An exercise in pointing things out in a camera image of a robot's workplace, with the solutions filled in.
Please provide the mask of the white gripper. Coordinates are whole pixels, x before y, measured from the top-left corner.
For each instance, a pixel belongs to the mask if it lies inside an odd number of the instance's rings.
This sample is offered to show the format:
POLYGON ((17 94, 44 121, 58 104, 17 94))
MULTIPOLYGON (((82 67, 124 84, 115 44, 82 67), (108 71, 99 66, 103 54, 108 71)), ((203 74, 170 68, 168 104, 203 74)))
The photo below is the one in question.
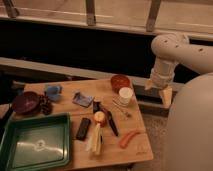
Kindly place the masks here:
POLYGON ((164 88, 159 91, 159 95, 162 99, 163 106, 168 109, 172 101, 172 88, 168 86, 174 79, 174 69, 151 69, 150 79, 145 83, 145 90, 149 90, 152 87, 164 88))

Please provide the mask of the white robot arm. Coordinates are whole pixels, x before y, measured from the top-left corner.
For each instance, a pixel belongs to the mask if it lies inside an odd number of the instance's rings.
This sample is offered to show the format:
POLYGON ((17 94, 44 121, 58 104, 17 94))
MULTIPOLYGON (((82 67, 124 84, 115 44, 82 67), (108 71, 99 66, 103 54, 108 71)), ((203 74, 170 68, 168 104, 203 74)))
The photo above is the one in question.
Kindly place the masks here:
POLYGON ((161 34, 151 49, 156 58, 145 88, 158 88, 169 110, 165 171, 213 171, 213 46, 191 44, 184 34, 161 34), (173 94, 179 64, 199 75, 173 94))

